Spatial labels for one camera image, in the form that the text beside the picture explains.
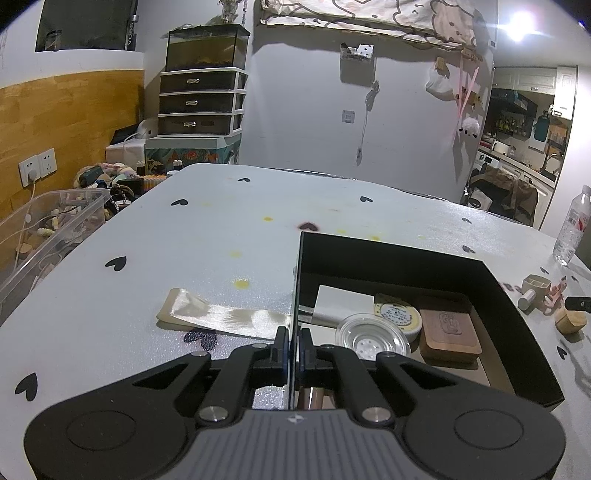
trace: small bag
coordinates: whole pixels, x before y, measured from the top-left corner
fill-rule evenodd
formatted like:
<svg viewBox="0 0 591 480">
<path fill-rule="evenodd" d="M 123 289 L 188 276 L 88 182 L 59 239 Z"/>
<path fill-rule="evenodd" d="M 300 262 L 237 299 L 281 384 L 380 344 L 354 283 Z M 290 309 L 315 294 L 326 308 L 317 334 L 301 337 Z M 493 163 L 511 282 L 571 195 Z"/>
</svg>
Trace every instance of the small bag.
<svg viewBox="0 0 591 480">
<path fill-rule="evenodd" d="M 445 75 L 441 74 L 435 67 L 429 72 L 429 81 L 425 89 L 435 98 L 446 102 L 454 99 L 452 83 Z"/>
</svg>

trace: white paper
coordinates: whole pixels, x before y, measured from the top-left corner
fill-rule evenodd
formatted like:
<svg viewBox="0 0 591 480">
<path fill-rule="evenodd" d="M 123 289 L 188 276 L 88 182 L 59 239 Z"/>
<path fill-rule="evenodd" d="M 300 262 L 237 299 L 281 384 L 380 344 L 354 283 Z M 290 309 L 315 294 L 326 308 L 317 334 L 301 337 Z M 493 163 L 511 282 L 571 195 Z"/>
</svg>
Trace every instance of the white paper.
<svg viewBox="0 0 591 480">
<path fill-rule="evenodd" d="M 345 318 L 356 313 L 373 313 L 374 297 L 321 285 L 312 315 L 312 323 L 336 328 Z"/>
</svg>

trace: kitchen cabinet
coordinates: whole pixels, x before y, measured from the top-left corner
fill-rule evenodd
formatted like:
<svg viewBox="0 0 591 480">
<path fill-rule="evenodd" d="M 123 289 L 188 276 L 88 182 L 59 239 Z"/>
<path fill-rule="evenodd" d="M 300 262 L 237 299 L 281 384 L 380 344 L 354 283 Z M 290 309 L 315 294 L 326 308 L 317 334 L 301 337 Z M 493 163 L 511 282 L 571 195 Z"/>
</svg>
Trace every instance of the kitchen cabinet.
<svg viewBox="0 0 591 480">
<path fill-rule="evenodd" d="M 556 94 L 556 69 L 515 70 L 515 90 Z"/>
<path fill-rule="evenodd" d="M 573 119 L 574 96 L 577 89 L 577 69 L 571 67 L 558 67 L 556 75 L 556 95 L 554 97 L 554 109 L 552 115 Z"/>
<path fill-rule="evenodd" d="M 495 77 L 492 82 L 494 88 L 515 90 L 515 70 L 507 68 L 495 69 Z"/>
<path fill-rule="evenodd" d="M 492 86 L 555 95 L 556 69 L 499 67 Z"/>
</svg>

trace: hanging fabric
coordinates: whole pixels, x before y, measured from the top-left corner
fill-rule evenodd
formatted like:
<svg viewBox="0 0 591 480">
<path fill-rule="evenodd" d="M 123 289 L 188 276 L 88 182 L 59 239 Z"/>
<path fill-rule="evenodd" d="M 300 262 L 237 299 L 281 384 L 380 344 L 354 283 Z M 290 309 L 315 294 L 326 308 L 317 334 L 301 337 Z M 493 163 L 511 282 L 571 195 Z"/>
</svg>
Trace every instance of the hanging fabric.
<svg viewBox="0 0 591 480">
<path fill-rule="evenodd" d="M 265 25 L 301 25 L 398 37 L 446 50 L 476 48 L 469 0 L 261 0 Z"/>
</svg>

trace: clear plastic container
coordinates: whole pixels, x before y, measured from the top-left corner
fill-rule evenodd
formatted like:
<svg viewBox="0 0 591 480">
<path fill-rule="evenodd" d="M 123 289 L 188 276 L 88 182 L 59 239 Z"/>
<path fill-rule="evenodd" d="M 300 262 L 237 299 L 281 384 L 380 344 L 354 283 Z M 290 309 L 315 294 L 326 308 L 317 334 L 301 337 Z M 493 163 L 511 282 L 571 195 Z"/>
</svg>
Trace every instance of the clear plastic container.
<svg viewBox="0 0 591 480">
<path fill-rule="evenodd" d="M 583 233 L 589 223 L 591 216 L 591 187 L 583 185 L 583 192 L 573 199 L 570 204 L 569 213 L 564 220 L 564 224 L 556 243 L 552 256 L 561 265 L 568 265 L 579 246 Z"/>
<path fill-rule="evenodd" d="M 43 193 L 0 223 L 0 325 L 57 264 L 105 223 L 103 205 L 109 198 L 105 189 Z M 40 228 L 49 237 L 43 237 Z"/>
</svg>

